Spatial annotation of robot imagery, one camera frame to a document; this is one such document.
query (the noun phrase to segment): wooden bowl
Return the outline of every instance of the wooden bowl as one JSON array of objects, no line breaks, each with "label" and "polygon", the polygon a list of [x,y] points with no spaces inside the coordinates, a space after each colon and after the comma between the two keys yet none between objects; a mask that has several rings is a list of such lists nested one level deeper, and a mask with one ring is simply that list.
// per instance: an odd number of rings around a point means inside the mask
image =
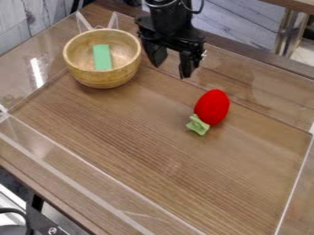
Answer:
[{"label": "wooden bowl", "polygon": [[[110,44],[112,69],[96,71],[94,45]],[[95,29],[77,35],[64,47],[67,67],[75,79],[94,88],[114,88],[135,75],[142,62],[142,44],[127,32],[118,29]]]}]

